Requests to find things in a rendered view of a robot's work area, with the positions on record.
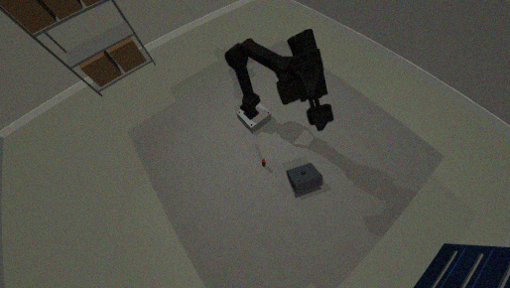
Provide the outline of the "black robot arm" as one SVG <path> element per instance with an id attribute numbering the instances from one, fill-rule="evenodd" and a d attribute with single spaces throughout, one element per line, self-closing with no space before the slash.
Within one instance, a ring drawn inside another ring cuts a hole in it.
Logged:
<path id="1" fill-rule="evenodd" d="M 293 56 L 302 51 L 317 48 L 313 29 L 304 30 L 296 36 L 291 37 L 287 42 Z M 297 100 L 305 102 L 300 88 L 300 83 L 302 83 L 302 81 L 295 79 L 291 69 L 291 57 L 277 55 L 254 42 L 252 39 L 246 39 L 243 43 L 237 43 L 228 50 L 225 53 L 225 59 L 229 66 L 235 70 L 243 92 L 240 108 L 249 119 L 259 114 L 255 106 L 260 102 L 260 97 L 253 91 L 251 85 L 246 67 L 248 57 L 276 73 L 279 79 L 279 81 L 277 81 L 277 88 L 283 104 L 289 104 Z"/>

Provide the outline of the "grey sloped panel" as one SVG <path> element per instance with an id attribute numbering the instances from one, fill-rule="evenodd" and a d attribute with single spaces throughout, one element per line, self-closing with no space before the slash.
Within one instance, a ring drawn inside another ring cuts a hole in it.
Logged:
<path id="1" fill-rule="evenodd" d="M 294 190 L 295 198 L 320 190 L 323 185 L 322 174 L 308 163 L 287 171 L 287 176 Z"/>

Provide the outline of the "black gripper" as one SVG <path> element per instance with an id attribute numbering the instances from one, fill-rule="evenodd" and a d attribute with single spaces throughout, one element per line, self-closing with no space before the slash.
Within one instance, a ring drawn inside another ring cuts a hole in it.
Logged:
<path id="1" fill-rule="evenodd" d="M 309 124 L 316 125 L 317 130 L 321 131 L 333 120 L 333 116 L 330 104 L 319 104 L 319 99 L 327 94 L 319 49 L 313 48 L 292 56 L 290 65 L 295 79 L 302 81 L 300 88 L 304 100 L 310 103 L 311 108 L 307 109 Z"/>

